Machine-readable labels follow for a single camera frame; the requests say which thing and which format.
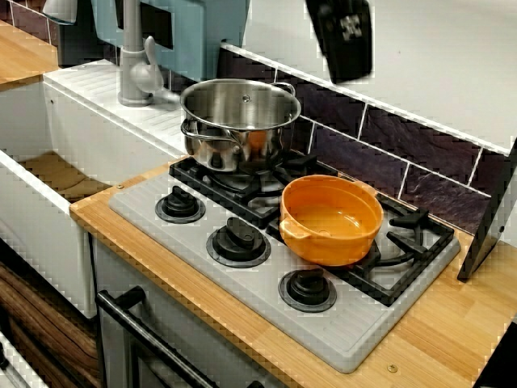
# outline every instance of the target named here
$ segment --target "pot handle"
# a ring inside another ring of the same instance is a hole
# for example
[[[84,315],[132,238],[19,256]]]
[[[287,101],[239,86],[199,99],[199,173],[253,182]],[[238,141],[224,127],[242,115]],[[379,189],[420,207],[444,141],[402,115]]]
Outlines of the pot handle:
[[[377,190],[375,188],[373,188],[372,186],[370,186],[369,184],[367,184],[365,182],[361,182],[360,180],[355,180],[352,183],[354,185],[359,186],[360,188],[362,188],[365,192],[367,192],[368,194],[370,194],[374,198],[376,197]]]
[[[287,83],[287,82],[273,82],[271,85],[273,85],[273,86],[278,86],[278,85],[285,86],[285,87],[287,87],[289,89],[289,93],[291,93],[293,97],[296,97],[296,89],[290,83]]]
[[[190,124],[191,123],[194,123],[195,133],[190,132]],[[198,120],[185,119],[183,121],[183,123],[181,124],[181,132],[182,132],[182,134],[185,135],[186,137],[190,137],[192,139],[197,139],[197,140],[208,140],[208,141],[223,140],[223,141],[231,141],[231,142],[236,143],[239,146],[241,146],[241,143],[239,141],[237,141],[236,139],[234,139],[229,133],[228,133],[227,137],[226,136],[200,135],[199,134],[199,129],[198,129],[198,124],[199,124]]]
[[[299,226],[293,222],[290,222],[289,220],[283,220],[280,223],[279,228],[280,232],[295,240],[305,239],[310,236],[309,232],[301,229]]]

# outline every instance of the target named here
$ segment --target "toy stove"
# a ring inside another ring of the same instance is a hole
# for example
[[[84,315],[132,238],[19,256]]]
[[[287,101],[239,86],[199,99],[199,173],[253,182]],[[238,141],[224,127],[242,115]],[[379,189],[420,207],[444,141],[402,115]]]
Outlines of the toy stove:
[[[381,194],[383,225],[358,263],[322,268],[284,245],[291,180],[337,175],[286,153],[267,171],[218,174],[186,158],[115,194],[111,209],[339,372],[351,373],[460,251],[453,230]]]

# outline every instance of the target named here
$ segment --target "dark tile backsplash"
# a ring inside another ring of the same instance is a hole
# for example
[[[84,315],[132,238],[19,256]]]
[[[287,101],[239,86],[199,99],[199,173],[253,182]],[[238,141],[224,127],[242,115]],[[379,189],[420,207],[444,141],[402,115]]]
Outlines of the dark tile backsplash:
[[[303,118],[298,118],[294,125],[288,125],[284,128],[282,133],[282,141],[284,147],[291,150],[300,151],[302,154],[307,154],[309,151],[309,143],[311,132],[313,130],[313,122]]]
[[[244,78],[271,83],[275,81],[275,69],[221,48],[217,64],[217,77]]]
[[[105,44],[103,51],[104,59],[110,61],[113,65],[117,65],[116,47],[113,44]]]
[[[181,93],[187,89],[189,86],[194,85],[196,82],[191,79],[182,76],[181,74],[177,74],[174,71],[170,72],[170,90],[174,93]]]
[[[7,0],[0,0],[0,20],[12,25],[13,16],[11,14],[11,5]]]
[[[414,121],[368,107],[360,140],[467,183],[479,147]]]
[[[504,156],[495,152],[483,150],[477,163],[471,186],[492,195],[504,165]]]
[[[27,0],[27,6],[34,11],[41,12],[46,0]]]
[[[16,28],[50,43],[47,18],[14,3],[12,4],[12,11]]]
[[[411,166],[401,199],[474,233],[490,198],[449,179]]]
[[[301,103],[301,114],[339,132],[357,137],[364,103],[325,87],[278,71],[278,82],[291,83]]]
[[[270,82],[274,72],[269,65],[221,50],[220,77]],[[464,230],[477,230],[490,199],[480,192],[491,194],[494,189],[501,154],[483,150],[476,165],[480,147],[469,141],[373,106],[363,120],[365,103],[281,70],[276,81],[291,83],[302,105],[295,132],[284,133],[287,144],[292,136],[294,150],[305,153],[310,145],[309,153],[325,164],[385,194],[429,208]]]
[[[390,196],[398,195],[407,167],[407,162],[321,126],[314,129],[310,153]]]

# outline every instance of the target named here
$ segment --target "black handle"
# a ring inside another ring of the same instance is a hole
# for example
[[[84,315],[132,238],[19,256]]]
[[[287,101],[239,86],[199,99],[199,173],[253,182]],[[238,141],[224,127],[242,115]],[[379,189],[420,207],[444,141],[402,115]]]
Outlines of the black handle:
[[[0,342],[0,369],[6,369],[9,366],[9,361],[6,358],[6,355],[3,354],[3,346]]]
[[[154,353],[155,356],[159,357],[165,365],[176,372],[187,384],[195,388],[217,388],[215,382],[202,374],[140,319],[124,310],[124,308],[129,309],[143,300],[142,295],[145,297],[143,289],[137,286],[129,290],[125,295],[130,295],[131,297],[124,297],[123,295],[115,299],[108,291],[104,290],[97,293],[95,301],[97,306],[106,311],[119,325]],[[124,301],[124,308],[119,306],[117,300]]]
[[[260,382],[252,382],[248,385],[248,388],[264,388]]]

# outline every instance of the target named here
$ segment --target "gray faucet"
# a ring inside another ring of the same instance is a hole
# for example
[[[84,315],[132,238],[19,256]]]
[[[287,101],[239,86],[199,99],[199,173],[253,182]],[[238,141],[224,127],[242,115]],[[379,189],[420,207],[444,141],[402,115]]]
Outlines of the gray faucet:
[[[163,87],[154,38],[150,36],[142,43],[140,0],[124,0],[124,46],[120,50],[119,80],[119,102],[125,106],[144,107],[153,102],[153,95],[178,102],[178,96]]]

